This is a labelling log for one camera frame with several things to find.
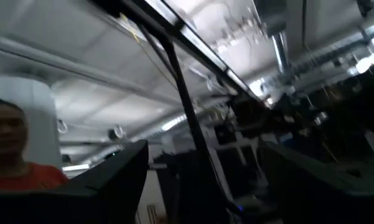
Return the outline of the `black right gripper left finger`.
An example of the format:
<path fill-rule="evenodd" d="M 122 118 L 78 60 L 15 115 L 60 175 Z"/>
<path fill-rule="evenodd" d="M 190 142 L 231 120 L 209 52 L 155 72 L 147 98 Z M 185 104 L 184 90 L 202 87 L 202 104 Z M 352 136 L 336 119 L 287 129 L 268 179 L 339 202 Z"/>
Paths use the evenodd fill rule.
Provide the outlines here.
<path fill-rule="evenodd" d="M 133 224 L 148 164 L 138 140 L 56 189 L 0 192 L 0 224 Z"/>

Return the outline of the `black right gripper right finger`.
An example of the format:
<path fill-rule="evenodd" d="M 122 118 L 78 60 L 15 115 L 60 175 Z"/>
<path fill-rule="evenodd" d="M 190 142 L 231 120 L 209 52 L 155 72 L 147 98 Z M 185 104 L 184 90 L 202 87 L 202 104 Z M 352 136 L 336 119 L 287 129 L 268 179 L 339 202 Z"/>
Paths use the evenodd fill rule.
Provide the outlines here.
<path fill-rule="evenodd" d="M 374 178 L 270 141 L 260 141 L 257 151 L 284 224 L 374 224 Z"/>

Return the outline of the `person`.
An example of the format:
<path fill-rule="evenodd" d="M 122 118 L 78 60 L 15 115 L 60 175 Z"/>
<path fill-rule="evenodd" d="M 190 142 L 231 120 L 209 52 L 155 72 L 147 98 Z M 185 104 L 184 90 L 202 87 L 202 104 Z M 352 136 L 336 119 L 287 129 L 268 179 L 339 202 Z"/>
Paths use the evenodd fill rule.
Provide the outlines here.
<path fill-rule="evenodd" d="M 23 158 L 27 140 L 25 112 L 0 99 L 0 190 L 44 190 L 66 184 L 62 170 Z"/>

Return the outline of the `black device on rig beam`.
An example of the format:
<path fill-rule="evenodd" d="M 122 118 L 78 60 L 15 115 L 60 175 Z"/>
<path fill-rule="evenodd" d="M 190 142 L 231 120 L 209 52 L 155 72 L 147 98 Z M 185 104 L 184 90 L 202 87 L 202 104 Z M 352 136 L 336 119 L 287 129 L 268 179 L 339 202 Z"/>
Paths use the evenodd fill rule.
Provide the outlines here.
<path fill-rule="evenodd" d="M 245 95 L 232 96 L 228 101 L 236 117 L 236 131 L 244 138 L 253 139 L 264 133 L 269 109 L 262 102 Z"/>

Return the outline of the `silver ceiling pipe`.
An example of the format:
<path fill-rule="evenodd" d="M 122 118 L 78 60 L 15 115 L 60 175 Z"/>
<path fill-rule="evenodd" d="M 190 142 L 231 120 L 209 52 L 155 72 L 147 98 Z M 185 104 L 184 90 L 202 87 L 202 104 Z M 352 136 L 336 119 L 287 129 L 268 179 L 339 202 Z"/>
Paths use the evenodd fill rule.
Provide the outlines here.
<path fill-rule="evenodd" d="M 151 93 L 140 86 L 127 82 L 120 77 L 110 73 L 65 59 L 55 54 L 39 50 L 28 45 L 21 44 L 11 39 L 0 38 L 0 55 L 13 58 L 22 63 L 27 63 L 33 67 L 46 70 L 56 70 L 67 76 L 86 80 L 97 85 L 107 86 L 126 93 L 138 95 L 140 97 L 165 103 L 171 106 L 181 106 L 181 103 L 172 98 L 165 97 L 156 93 Z"/>

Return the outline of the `LED light strip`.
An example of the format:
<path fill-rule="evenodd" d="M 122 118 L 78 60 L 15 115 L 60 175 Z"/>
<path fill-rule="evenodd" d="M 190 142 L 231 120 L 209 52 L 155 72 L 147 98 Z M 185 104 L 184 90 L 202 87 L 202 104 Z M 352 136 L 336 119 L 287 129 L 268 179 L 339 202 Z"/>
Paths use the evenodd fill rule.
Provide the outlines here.
<path fill-rule="evenodd" d="M 180 30 L 181 34 L 203 55 L 214 67 L 221 70 L 221 77 L 231 82 L 243 91 L 248 92 L 246 83 L 216 54 L 187 24 L 183 25 Z"/>

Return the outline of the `black overhead rig beam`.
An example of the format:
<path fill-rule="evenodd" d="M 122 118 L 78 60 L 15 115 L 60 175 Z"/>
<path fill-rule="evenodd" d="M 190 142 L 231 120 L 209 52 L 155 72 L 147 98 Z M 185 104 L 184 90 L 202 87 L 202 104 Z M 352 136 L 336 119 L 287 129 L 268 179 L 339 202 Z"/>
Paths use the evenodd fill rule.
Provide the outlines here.
<path fill-rule="evenodd" d="M 159 5 L 155 6 L 149 0 L 89 0 L 100 11 L 107 16 L 117 20 L 121 16 L 132 20 L 141 31 L 147 31 L 154 36 L 159 42 L 161 37 L 169 38 L 173 45 L 177 45 L 193 59 L 201 63 L 205 68 L 210 70 L 217 78 L 221 79 L 229 87 L 233 88 L 239 95 L 250 96 L 260 102 L 248 86 L 248 92 L 238 89 L 231 80 L 221 77 L 221 70 L 208 65 L 210 61 L 205 58 L 180 32 L 183 25 L 187 24 L 195 31 L 192 26 L 186 22 L 168 3 L 158 0 Z"/>

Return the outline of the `silver ceiling duct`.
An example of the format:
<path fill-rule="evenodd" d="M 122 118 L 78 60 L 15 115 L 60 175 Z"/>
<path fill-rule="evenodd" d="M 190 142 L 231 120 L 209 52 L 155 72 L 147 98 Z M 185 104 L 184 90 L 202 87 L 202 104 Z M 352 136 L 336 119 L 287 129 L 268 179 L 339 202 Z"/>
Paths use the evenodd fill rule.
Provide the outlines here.
<path fill-rule="evenodd" d="M 174 127 L 183 126 L 187 121 L 186 115 L 178 114 L 167 120 L 158 121 L 153 124 L 148 130 L 137 133 L 131 138 L 121 138 L 118 140 L 110 140 L 107 142 L 98 142 L 96 146 L 98 150 L 86 158 L 82 159 L 79 164 L 94 164 L 102 161 L 107 155 L 121 151 L 125 148 L 125 145 L 136 142 L 138 140 L 152 140 L 155 138 L 160 138 L 163 134 L 166 134 L 169 130 Z"/>

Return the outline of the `black rig upright post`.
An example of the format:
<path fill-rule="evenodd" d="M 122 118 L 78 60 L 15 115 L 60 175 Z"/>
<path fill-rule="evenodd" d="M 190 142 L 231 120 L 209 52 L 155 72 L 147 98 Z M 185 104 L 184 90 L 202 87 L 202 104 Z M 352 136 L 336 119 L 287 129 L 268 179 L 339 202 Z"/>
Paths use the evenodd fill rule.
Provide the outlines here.
<path fill-rule="evenodd" d="M 225 207 L 225 198 L 213 171 L 208 147 L 180 69 L 174 45 L 167 37 L 161 37 L 160 43 L 166 51 L 169 63 L 174 71 L 174 80 L 196 148 L 197 165 L 195 172 L 199 180 L 197 187 L 199 190 L 198 196 L 200 197 L 200 205 L 198 206 L 199 217 L 206 224 L 229 224 L 230 215 Z"/>

